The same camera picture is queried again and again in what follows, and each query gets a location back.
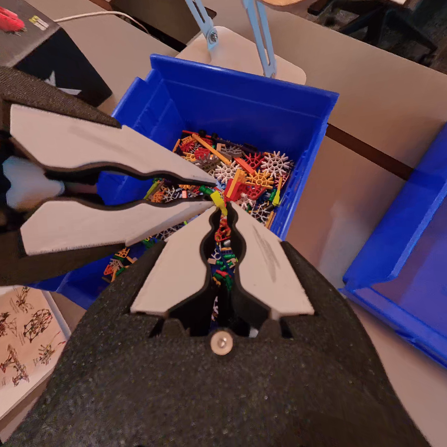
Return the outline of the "white instruction booklet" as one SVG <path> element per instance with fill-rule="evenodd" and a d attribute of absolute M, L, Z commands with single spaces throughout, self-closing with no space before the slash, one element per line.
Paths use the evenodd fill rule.
<path fill-rule="evenodd" d="M 1 287 L 1 419 L 52 374 L 70 335 L 48 292 L 28 286 Z"/>

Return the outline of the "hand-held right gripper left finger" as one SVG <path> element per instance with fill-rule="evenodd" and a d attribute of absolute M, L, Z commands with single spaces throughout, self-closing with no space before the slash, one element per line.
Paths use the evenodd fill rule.
<path fill-rule="evenodd" d="M 213 207 L 165 240 L 154 267 L 130 307 L 131 313 L 167 316 L 170 310 L 199 292 L 205 285 L 207 262 L 200 253 L 202 242 L 220 219 Z"/>

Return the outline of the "black office chair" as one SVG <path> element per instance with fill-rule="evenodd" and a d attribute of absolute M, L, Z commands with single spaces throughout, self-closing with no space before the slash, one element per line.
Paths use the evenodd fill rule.
<path fill-rule="evenodd" d="M 413 13 L 406 3 L 407 1 L 391 0 L 319 0 L 313 2 L 307 8 L 307 12 L 318 16 L 327 11 L 325 26 L 335 23 L 339 11 L 357 15 L 356 19 L 341 27 L 339 32 L 351 36 L 359 30 L 366 29 L 363 41 L 374 47 L 378 47 L 382 42 L 386 28 L 398 32 L 405 41 L 416 42 L 427 48 L 428 52 L 416 61 L 430 67 L 438 47 L 416 27 L 412 18 Z"/>

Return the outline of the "black cardboard box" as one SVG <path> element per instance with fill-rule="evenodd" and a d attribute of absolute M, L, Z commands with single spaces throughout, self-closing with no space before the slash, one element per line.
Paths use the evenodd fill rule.
<path fill-rule="evenodd" d="M 0 64 L 39 78 L 61 91 L 98 107 L 112 91 L 66 31 L 22 0 L 0 6 L 25 24 L 19 33 L 0 32 Z"/>

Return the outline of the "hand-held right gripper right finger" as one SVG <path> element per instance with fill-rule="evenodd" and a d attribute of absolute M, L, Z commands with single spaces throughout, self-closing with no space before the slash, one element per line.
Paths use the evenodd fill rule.
<path fill-rule="evenodd" d="M 313 315 L 282 240 L 239 205 L 227 206 L 231 246 L 237 257 L 232 306 L 243 320 Z"/>

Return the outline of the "blue plastic bin with tag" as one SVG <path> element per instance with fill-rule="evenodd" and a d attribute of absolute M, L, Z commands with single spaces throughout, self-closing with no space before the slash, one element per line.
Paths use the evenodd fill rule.
<path fill-rule="evenodd" d="M 151 56 L 151 64 L 148 77 L 145 80 L 136 78 L 112 118 L 120 126 L 130 127 L 170 151 L 181 138 L 182 131 L 204 130 L 208 135 L 216 133 L 221 139 L 248 144 L 260 152 L 285 153 L 294 161 L 294 168 L 281 194 L 271 227 L 266 227 L 282 241 L 285 240 L 338 94 L 157 54 Z M 106 173 L 139 181 L 160 176 L 140 180 L 104 170 L 81 173 L 47 171 L 55 176 L 67 174 L 76 180 L 86 175 L 98 176 L 100 180 L 100 175 Z M 179 183 L 170 176 L 160 177 Z M 200 249 L 203 260 L 207 262 L 205 285 L 162 317 L 182 319 L 205 315 L 209 319 L 217 293 L 214 281 L 217 271 L 211 271 L 208 260 L 215 251 L 214 235 L 220 226 L 220 219 L 213 218 L 213 224 L 212 232 L 205 237 Z M 148 267 L 143 269 L 136 292 L 131 292 L 130 307 L 161 254 L 165 240 L 155 243 L 144 256 L 139 257 L 141 262 L 136 266 L 140 267 L 145 262 Z M 112 249 L 112 253 L 99 259 L 113 258 L 117 252 L 141 241 L 129 246 L 119 244 Z M 79 276 L 75 285 L 80 285 L 81 291 L 92 292 L 92 284 L 99 285 L 99 279 L 92 282 L 92 262 L 97 260 L 71 270 Z M 124 280 L 130 279 L 133 272 L 136 272 L 135 268 L 126 268 L 109 284 L 109 291 L 124 286 Z"/>

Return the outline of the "yellow toy clip connector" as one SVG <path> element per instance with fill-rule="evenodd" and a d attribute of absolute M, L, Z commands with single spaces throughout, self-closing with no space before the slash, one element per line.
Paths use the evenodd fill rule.
<path fill-rule="evenodd" d="M 219 191 L 215 190 L 210 194 L 210 198 L 212 199 L 215 206 L 220 209 L 223 216 L 227 216 L 227 208 L 224 199 L 222 198 Z"/>

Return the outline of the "pile of colourful toy pieces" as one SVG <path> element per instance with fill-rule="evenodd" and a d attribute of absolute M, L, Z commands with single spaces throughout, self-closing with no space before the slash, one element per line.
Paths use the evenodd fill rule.
<path fill-rule="evenodd" d="M 217 180 L 214 190 L 220 192 L 226 205 L 234 202 L 261 224 L 270 229 L 281 194 L 294 168 L 294 161 L 281 151 L 260 152 L 248 144 L 237 144 L 224 140 L 216 133 L 206 131 L 182 131 L 173 152 L 210 174 Z M 139 181 L 118 174 L 101 174 L 98 190 L 105 204 L 123 204 L 137 200 L 149 203 L 167 204 L 175 200 L 207 197 L 199 192 L 199 186 L 179 184 L 163 177 Z M 152 248 L 155 243 L 165 240 L 190 220 L 172 226 L 143 239 L 139 244 L 117 252 L 106 259 L 102 281 L 111 283 L 139 257 L 139 251 Z M 221 216 L 220 226 L 215 232 L 215 251 L 208 262 L 218 287 L 226 283 L 230 289 L 232 271 L 237 257 L 231 249 L 231 230 L 227 217 Z"/>

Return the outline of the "red plastic tool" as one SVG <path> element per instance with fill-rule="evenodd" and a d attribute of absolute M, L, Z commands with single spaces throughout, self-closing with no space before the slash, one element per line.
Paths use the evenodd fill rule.
<path fill-rule="evenodd" d="M 25 31 L 24 22 L 17 14 L 0 7 L 0 30 L 6 33 L 19 33 Z"/>

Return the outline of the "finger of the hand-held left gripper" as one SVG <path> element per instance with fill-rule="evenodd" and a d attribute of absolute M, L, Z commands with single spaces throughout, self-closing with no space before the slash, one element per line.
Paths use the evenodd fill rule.
<path fill-rule="evenodd" d="M 49 171 L 104 170 L 140 180 L 160 175 L 188 185 L 217 183 L 210 174 L 127 126 L 116 128 L 13 104 L 9 131 L 26 156 Z"/>
<path fill-rule="evenodd" d="M 202 198 L 167 204 L 139 200 L 117 207 L 55 199 L 39 206 L 19 234 L 27 255 L 114 244 L 129 246 L 214 207 L 212 201 Z"/>

